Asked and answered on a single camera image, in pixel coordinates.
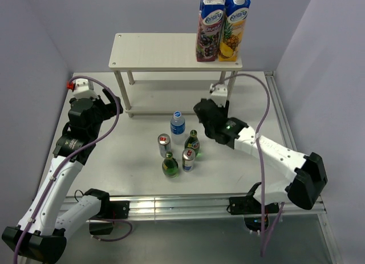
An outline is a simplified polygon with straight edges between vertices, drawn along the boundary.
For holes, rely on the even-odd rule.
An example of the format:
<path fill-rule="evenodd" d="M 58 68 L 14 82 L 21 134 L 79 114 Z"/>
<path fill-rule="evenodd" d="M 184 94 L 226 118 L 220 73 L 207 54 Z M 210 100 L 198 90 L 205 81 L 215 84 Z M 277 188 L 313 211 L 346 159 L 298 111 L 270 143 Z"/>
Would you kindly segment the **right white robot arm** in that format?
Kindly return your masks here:
<path fill-rule="evenodd" d="M 247 123 L 228 117 L 225 109 L 211 99 L 201 99 L 193 110 L 208 138 L 249 154 L 283 175 L 273 184 L 260 181 L 245 196 L 231 198 L 231 214 L 276 213 L 276 204 L 285 201 L 304 210 L 313 208 L 328 182 L 320 155 L 296 152 L 257 134 Z"/>

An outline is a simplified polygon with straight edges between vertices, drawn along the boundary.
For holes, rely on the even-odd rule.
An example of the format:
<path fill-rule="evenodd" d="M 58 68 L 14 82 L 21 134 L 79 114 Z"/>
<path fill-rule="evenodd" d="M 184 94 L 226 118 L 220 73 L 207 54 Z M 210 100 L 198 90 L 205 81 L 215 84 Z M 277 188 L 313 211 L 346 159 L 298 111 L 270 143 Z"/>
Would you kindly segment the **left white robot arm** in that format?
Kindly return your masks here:
<path fill-rule="evenodd" d="M 105 138 L 99 135 L 102 123 L 117 119 L 123 111 L 119 97 L 109 88 L 103 89 L 108 104 L 91 89 L 74 89 L 72 93 L 68 122 L 56 142 L 48 175 L 26 214 L 2 233 L 2 240 L 14 252 L 14 263 L 19 256 L 57 263 L 79 227 L 94 217 L 108 220 L 111 214 L 109 193 L 98 189 L 89 189 L 76 205 L 59 214 L 76 176 L 96 143 Z"/>

